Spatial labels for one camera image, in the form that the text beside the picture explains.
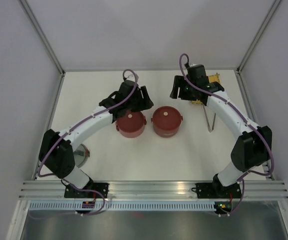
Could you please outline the red lid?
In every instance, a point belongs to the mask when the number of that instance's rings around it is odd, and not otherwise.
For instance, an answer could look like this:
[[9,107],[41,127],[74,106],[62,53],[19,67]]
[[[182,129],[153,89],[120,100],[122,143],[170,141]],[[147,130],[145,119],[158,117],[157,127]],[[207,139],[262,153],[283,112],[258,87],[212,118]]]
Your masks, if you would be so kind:
[[125,133],[133,133],[140,130],[146,124],[146,119],[142,112],[128,111],[124,117],[116,121],[116,129]]
[[151,118],[154,126],[163,130],[174,130],[181,125],[183,117],[177,109],[171,106],[162,106],[156,109]]

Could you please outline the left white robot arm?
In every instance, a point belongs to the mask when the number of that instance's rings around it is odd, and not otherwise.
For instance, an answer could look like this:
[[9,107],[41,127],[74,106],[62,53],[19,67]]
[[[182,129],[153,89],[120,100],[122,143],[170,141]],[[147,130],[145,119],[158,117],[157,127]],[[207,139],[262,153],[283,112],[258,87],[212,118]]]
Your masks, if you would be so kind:
[[42,139],[38,159],[51,175],[68,182],[78,195],[88,198],[93,192],[93,180],[75,163],[75,150],[100,129],[124,117],[127,112],[152,108],[147,88],[125,80],[119,90],[103,99],[92,114],[61,131],[47,130]]

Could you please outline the metal tongs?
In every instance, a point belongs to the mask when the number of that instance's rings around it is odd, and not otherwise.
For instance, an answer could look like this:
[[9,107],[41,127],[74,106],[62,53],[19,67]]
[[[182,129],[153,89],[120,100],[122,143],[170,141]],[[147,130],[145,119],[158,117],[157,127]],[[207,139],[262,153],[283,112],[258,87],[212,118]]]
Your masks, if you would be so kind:
[[215,128],[217,115],[215,112],[213,112],[213,117],[212,119],[210,119],[207,114],[207,108],[204,105],[202,105],[202,108],[203,108],[203,113],[204,113],[204,117],[205,117],[207,128],[208,128],[208,132],[211,133]]

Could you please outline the red steel bowl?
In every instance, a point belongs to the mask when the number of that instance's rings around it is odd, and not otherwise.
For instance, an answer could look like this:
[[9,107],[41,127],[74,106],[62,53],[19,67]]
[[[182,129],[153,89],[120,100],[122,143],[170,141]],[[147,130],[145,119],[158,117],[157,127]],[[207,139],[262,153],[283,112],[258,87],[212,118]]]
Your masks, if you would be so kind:
[[154,132],[163,138],[169,138],[174,136],[183,121],[183,117],[171,117],[171,116],[164,116],[164,117],[152,117],[151,123],[153,126]]
[[126,138],[136,138],[140,136],[145,129],[147,121],[144,118],[120,118],[116,121],[116,130]]

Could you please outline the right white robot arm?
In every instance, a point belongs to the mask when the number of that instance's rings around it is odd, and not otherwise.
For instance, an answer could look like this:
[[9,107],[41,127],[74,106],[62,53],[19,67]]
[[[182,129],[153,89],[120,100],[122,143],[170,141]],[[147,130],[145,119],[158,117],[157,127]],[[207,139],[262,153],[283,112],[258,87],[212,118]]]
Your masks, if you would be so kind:
[[218,82],[210,82],[202,64],[186,63],[174,77],[170,93],[172,99],[200,101],[211,109],[228,127],[236,139],[231,151],[231,162],[212,181],[212,192],[224,198],[237,183],[257,166],[272,161],[272,130],[259,126],[246,117],[231,101]]

